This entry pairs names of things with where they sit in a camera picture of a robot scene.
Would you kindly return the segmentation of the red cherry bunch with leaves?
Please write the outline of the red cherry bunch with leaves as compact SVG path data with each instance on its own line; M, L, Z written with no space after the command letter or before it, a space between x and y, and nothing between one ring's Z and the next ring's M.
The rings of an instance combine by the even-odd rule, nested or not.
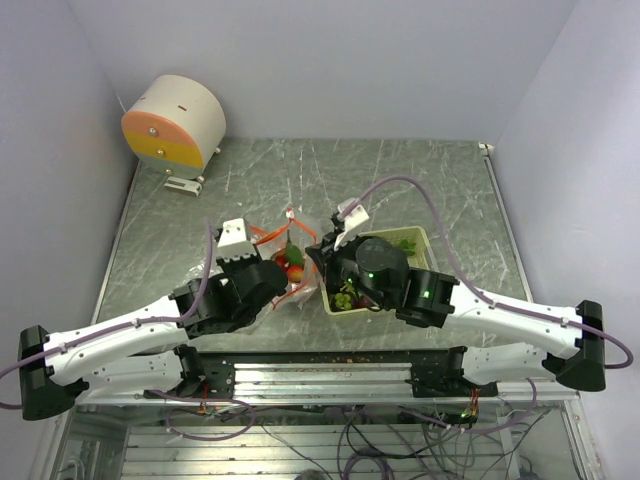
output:
M299 247L287 242L272 256L272 260L285 272L290 283L299 284L302 281L305 259Z

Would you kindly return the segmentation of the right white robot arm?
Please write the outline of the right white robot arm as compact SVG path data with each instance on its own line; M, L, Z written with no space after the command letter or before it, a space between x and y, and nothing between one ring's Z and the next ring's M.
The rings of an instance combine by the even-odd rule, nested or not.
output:
M456 349L440 373L450 394L474 385L521 378L552 379L564 387L601 392L606 387L603 313L599 303L551 307L476 293L460 279L410 266L406 253L376 236L358 236L336 248L334 237L306 248L326 285L342 283L418 328L476 328L511 339L490 348Z

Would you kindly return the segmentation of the clear zip bag orange zipper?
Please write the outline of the clear zip bag orange zipper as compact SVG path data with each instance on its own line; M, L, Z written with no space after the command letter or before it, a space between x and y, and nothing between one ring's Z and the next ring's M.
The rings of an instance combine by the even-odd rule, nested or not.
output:
M284 224L266 231L244 218L228 220L215 233L215 261L220 271L241 268L250 260L270 260L287 277L284 293L271 300L270 311L288 303L301 304L316 290L316 272L305 248L322 236L318 220L293 207L284 211Z

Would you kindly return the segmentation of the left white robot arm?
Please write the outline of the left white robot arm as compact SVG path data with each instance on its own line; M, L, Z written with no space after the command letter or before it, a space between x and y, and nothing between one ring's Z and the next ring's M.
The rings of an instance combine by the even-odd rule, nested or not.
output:
M57 333L41 326L23 330L23 419L47 419L89 399L124 393L202 396L214 382L190 341L251 325L287 285L276 262L253 257L90 327Z

